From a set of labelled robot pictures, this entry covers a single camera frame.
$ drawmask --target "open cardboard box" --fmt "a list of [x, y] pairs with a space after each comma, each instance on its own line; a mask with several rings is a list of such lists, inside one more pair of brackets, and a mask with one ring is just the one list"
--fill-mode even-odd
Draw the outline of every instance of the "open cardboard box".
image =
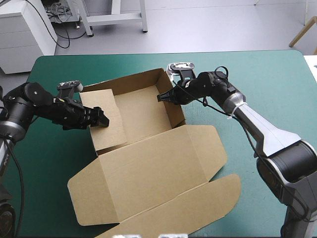
[[91, 128], [99, 157], [68, 182], [79, 224], [119, 223], [100, 237], [189, 234], [238, 201], [237, 175], [209, 182], [227, 160], [216, 129], [185, 125], [180, 106], [157, 102], [171, 87], [155, 69], [81, 94], [85, 106], [101, 105], [110, 117], [108, 128]]
[[83, 104], [101, 107], [110, 119], [108, 128], [90, 128], [97, 154], [185, 124], [180, 105], [158, 103], [157, 95], [171, 88], [161, 68], [86, 86]]

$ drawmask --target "floor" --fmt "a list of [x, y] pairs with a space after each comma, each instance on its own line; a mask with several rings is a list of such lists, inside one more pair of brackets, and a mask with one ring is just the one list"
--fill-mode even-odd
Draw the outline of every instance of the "floor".
[[[302, 29], [305, 0], [146, 0], [148, 33], [140, 23], [94, 27], [94, 37], [71, 41], [68, 49], [56, 48], [56, 55], [138, 54], [215, 51], [286, 50]], [[111, 1], [86, 0], [90, 15], [109, 13]], [[138, 0], [122, 0], [122, 12], [139, 9]], [[317, 10], [310, 1], [309, 17]], [[84, 31], [67, 25], [71, 37]], [[58, 33], [65, 35], [56, 25]], [[294, 47], [311, 55], [316, 47], [313, 27]], [[58, 41], [62, 45], [67, 40]], [[26, 81], [28, 73], [5, 75], [0, 85], [5, 94]]]

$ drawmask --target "wooden chair leg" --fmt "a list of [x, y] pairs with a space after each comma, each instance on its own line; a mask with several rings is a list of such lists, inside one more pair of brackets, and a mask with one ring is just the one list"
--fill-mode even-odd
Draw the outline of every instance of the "wooden chair leg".
[[304, 35], [305, 33], [315, 24], [317, 23], [317, 16], [313, 16], [303, 27], [303, 29], [295, 36], [295, 38], [289, 43], [289, 47], [293, 47]]

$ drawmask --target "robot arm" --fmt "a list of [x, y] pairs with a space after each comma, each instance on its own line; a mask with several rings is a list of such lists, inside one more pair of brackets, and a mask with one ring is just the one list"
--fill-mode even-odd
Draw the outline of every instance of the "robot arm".
[[24, 83], [2, 97], [0, 113], [0, 237], [14, 236], [14, 209], [8, 204], [11, 195], [2, 185], [2, 177], [14, 145], [22, 140], [32, 123], [33, 116], [51, 120], [63, 126], [64, 130], [86, 129], [87, 126], [108, 127], [109, 119], [99, 107], [84, 107], [73, 99], [83, 89], [79, 81], [61, 83], [54, 97], [38, 83]]
[[256, 141], [255, 157], [261, 178], [279, 199], [288, 206], [282, 237], [312, 237], [317, 219], [317, 154], [307, 142], [291, 132], [278, 129], [246, 103], [246, 97], [228, 81], [226, 74], [202, 72], [195, 77], [192, 63], [172, 63], [167, 74], [181, 80], [159, 101], [188, 104], [211, 97], [228, 114], [235, 116]]

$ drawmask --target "wire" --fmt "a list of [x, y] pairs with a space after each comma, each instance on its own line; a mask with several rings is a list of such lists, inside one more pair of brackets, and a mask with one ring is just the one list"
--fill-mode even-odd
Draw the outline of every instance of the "wire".
[[[58, 17], [56, 14], [54, 14], [54, 13], [52, 13], [52, 12], [49, 12], [49, 11], [46, 11], [46, 13], [47, 14], [51, 14], [49, 17], [50, 18], [52, 18], [52, 17]], [[81, 37], [83, 37], [85, 34], [86, 34], [86, 31], [83, 33], [83, 34], [81, 34], [80, 36], [77, 36], [77, 37], [65, 37], [65, 36], [62, 36], [62, 35], [60, 35], [60, 34], [58, 34], [58, 33], [56, 33], [58, 36], [60, 36], [61, 38], [64, 38], [64, 39], [70, 39], [70, 40], [75, 40], [75, 39], [79, 39], [79, 38], [81, 38]]]
[[[199, 100], [198, 98], [194, 97], [193, 95], [191, 95], [190, 93], [188, 93], [185, 89], [183, 89], [181, 86], [179, 86], [174, 80], [173, 80], [172, 82], [173, 82], [178, 88], [180, 88], [183, 92], [185, 92], [188, 96], [192, 97], [194, 100], [196, 100], [196, 101], [200, 102], [201, 104], [203, 104], [203, 106], [212, 108], [213, 110], [215, 110], [215, 111], [217, 111], [217, 112], [219, 112], [219, 113], [221, 113], [221, 114], [223, 114], [223, 115], [226, 115], [226, 116], [229, 116], [229, 117], [232, 116], [231, 114], [225, 113], [225, 112], [223, 112], [223, 111], [221, 111], [221, 110], [218, 110], [217, 108], [215, 108], [215, 107], [209, 105], [206, 101], [203, 102], [203, 101]], [[312, 220], [312, 221], [310, 221], [309, 219], [307, 219], [307, 213], [308, 213], [308, 208], [307, 208], [307, 207], [308, 207], [308, 206], [307, 206], [307, 205], [305, 206], [305, 205], [303, 204], [303, 202], [302, 202], [298, 197], [296, 197], [295, 195], [293, 195], [293, 194], [291, 193], [291, 191], [284, 185], [284, 183], [283, 183], [283, 181], [281, 180], [281, 178], [280, 178], [278, 175], [276, 175], [276, 174], [274, 173], [274, 171], [273, 171], [272, 168], [267, 164], [267, 162], [264, 160], [264, 158], [258, 154], [258, 152], [257, 152], [257, 150], [256, 150], [256, 148], [255, 148], [255, 146], [254, 146], [254, 144], [253, 144], [253, 142], [252, 142], [252, 140], [251, 140], [251, 138], [250, 138], [250, 135], [249, 135], [247, 129], [245, 128], [245, 126], [243, 125], [243, 123], [242, 123], [237, 117], [235, 117], [235, 116], [232, 116], [232, 118], [235, 119], [237, 122], [239, 122], [239, 124], [240, 124], [241, 127], [243, 128], [243, 130], [244, 130], [244, 132], [245, 132], [245, 134], [246, 134], [246, 136], [247, 136], [248, 142], [249, 142], [250, 146], [252, 147], [252, 149], [253, 149], [254, 153], [256, 154], [256, 156], [257, 156], [257, 157], [263, 162], [263, 164], [269, 169], [269, 171], [270, 171], [270, 172], [273, 174], [273, 176], [278, 180], [278, 182], [281, 184], [281, 186], [282, 186], [282, 187], [300, 204], [300, 206], [303, 208], [303, 210], [304, 210], [304, 215], [301, 216], [300, 214], [298, 214], [298, 213], [290, 206], [290, 208], [292, 209], [292, 211], [294, 212], [294, 214], [295, 214], [301, 221], [304, 221], [304, 222], [307, 222], [307, 223], [312, 223], [312, 222], [317, 221], [317, 219]]]
[[[218, 75], [218, 69], [220, 69], [220, 68], [223, 68], [224, 70], [225, 70], [225, 72], [226, 72], [226, 76], [225, 77], [221, 77], [220, 75]], [[227, 67], [225, 67], [225, 66], [219, 66], [219, 67], [217, 67], [215, 70], [214, 70], [214, 73], [215, 73], [215, 75], [218, 77], [218, 78], [220, 78], [220, 79], [222, 79], [226, 84], [227, 84], [227, 87], [229, 88], [230, 87], [230, 84], [229, 84], [229, 79], [228, 79], [228, 76], [229, 76], [229, 71], [228, 71], [228, 69], [227, 69]]]
[[19, 221], [18, 221], [18, 225], [16, 227], [16, 231], [14, 234], [14, 237], [17, 238], [20, 228], [21, 228], [21, 223], [22, 223], [22, 217], [23, 217], [23, 211], [24, 211], [24, 200], [25, 200], [25, 194], [24, 194], [24, 182], [23, 182], [23, 173], [22, 173], [22, 169], [21, 166], [19, 164], [19, 161], [17, 160], [15, 154], [12, 151], [12, 148], [10, 147], [7, 139], [3, 139], [3, 141], [5, 142], [5, 145], [7, 146], [7, 148], [9, 149], [9, 152], [14, 160], [14, 163], [18, 169], [19, 172], [19, 177], [20, 177], [20, 185], [21, 185], [21, 207], [20, 207], [20, 214], [19, 214]]
[[70, 38], [69, 38], [69, 35], [68, 35], [68, 31], [67, 31], [66, 27], [64, 26], [63, 22], [62, 22], [62, 25], [63, 25], [63, 27], [64, 27], [64, 29], [65, 29], [65, 31], [66, 31], [67, 38], [68, 38], [68, 45], [67, 45], [66, 47], [65, 47], [65, 46], [61, 46], [61, 45], [60, 45], [59, 43], [57, 43], [57, 41], [54, 39], [54, 37], [52, 36], [52, 34], [51, 34], [51, 32], [50, 32], [50, 30], [49, 30], [49, 28], [48, 28], [48, 26], [47, 26], [47, 24], [46, 24], [45, 21], [44, 21], [42, 15], [39, 13], [39, 11], [36, 9], [36, 7], [35, 7], [29, 0], [25, 0], [25, 1], [28, 2], [28, 3], [34, 8], [34, 10], [38, 13], [38, 15], [40, 16], [41, 20], [43, 21], [43, 23], [44, 23], [44, 25], [45, 25], [45, 27], [46, 27], [46, 29], [47, 29], [49, 35], [50, 35], [51, 38], [53, 39], [53, 41], [54, 41], [59, 47], [61, 47], [61, 48], [63, 48], [63, 49], [69, 48], [69, 47], [70, 47]]
[[[60, 34], [56, 33], [58, 36], [60, 36], [61, 38], [64, 38], [64, 39], [68, 39], [67, 37], [64, 37], [64, 36], [61, 36]], [[79, 38], [82, 38], [84, 35], [86, 34], [86, 31], [80, 35], [80, 36], [77, 36], [77, 37], [70, 37], [70, 40], [75, 40], [75, 39], [79, 39]]]
[[8, 109], [5, 108], [5, 107], [0, 107], [1, 110], [1, 113], [3, 112], [3, 110], [5, 110], [5, 114], [8, 116], [9, 112], [8, 112]]
[[71, 13], [67, 13], [69, 10], [69, 7], [65, 7], [64, 5], [58, 4], [56, 2], [51, 5], [51, 11], [53, 14], [57, 15], [61, 22], [66, 22], [72, 16]]

